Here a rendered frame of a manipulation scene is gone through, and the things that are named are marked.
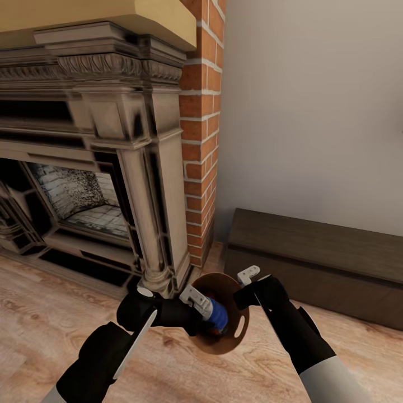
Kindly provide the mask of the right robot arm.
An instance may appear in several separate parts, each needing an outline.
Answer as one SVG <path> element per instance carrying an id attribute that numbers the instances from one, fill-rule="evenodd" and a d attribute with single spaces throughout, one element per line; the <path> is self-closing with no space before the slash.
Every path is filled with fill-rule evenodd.
<path id="1" fill-rule="evenodd" d="M 277 277 L 250 278 L 260 268 L 237 274 L 242 289 L 232 295 L 240 311 L 260 305 L 291 361 L 312 403 L 374 403 L 330 345 L 321 337 L 312 317 L 296 309 Z"/>

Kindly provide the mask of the trash can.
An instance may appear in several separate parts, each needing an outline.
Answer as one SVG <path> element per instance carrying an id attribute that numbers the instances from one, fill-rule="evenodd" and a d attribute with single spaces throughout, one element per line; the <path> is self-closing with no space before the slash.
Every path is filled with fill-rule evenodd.
<path id="1" fill-rule="evenodd" d="M 211 289 L 217 297 L 217 302 L 222 305 L 228 313 L 229 327 L 222 336 L 201 335 L 188 336 L 191 343 L 200 351 L 209 355 L 225 355 L 236 349 L 246 336 L 249 327 L 249 306 L 240 311 L 232 295 L 242 289 L 241 285 L 232 277 L 223 273 L 206 273 L 198 277 L 192 284 L 196 290 L 202 293 L 204 288 Z M 241 316 L 245 317 L 240 335 L 236 338 Z"/>

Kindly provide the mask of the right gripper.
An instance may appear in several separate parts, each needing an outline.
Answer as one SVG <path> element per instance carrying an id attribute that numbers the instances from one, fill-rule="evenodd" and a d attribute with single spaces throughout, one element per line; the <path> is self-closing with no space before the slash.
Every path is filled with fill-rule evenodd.
<path id="1" fill-rule="evenodd" d="M 238 290 L 236 293 L 232 295 L 233 299 L 236 302 L 236 305 L 240 311 L 244 310 L 250 305 L 256 305 L 250 298 L 250 288 L 252 286 L 252 283 L 245 286 L 244 288 Z"/>

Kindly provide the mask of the can of soda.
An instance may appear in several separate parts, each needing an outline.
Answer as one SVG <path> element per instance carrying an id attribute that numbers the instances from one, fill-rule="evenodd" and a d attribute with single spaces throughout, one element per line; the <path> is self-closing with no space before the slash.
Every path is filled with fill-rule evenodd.
<path id="1" fill-rule="evenodd" d="M 223 329 L 228 322 L 228 313 L 226 309 L 220 305 L 217 301 L 213 300 L 211 297 L 207 297 L 212 305 L 211 312 L 207 313 L 203 311 L 197 304 L 194 303 L 194 308 L 198 310 L 202 315 L 202 320 L 213 322 L 217 324 L 217 331 Z"/>
<path id="2" fill-rule="evenodd" d="M 205 298 L 211 297 L 213 300 L 217 301 L 216 294 L 209 288 L 204 288 L 202 291 L 202 295 L 204 295 Z"/>
<path id="3" fill-rule="evenodd" d="M 207 333 L 206 335 L 211 334 L 211 335 L 209 335 L 209 336 L 215 336 L 215 335 L 217 335 L 217 336 L 222 336 L 222 335 L 225 334 L 225 332 L 227 332 L 228 327 L 229 327 L 229 322 L 227 322 L 226 326 L 225 326 L 223 329 L 218 330 L 218 331 L 217 331 L 217 330 L 213 330 L 213 331 Z"/>

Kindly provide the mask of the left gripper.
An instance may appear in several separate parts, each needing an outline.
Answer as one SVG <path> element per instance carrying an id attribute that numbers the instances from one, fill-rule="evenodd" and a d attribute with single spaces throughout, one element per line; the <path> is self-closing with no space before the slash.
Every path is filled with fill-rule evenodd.
<path id="1" fill-rule="evenodd" d="M 217 329 L 217 324 L 202 320 L 203 315 L 194 308 L 189 307 L 179 300 L 179 296 L 171 299 L 174 306 L 174 312 L 169 325 L 167 327 L 183 327 L 189 336 L 196 336 L 207 334 Z"/>

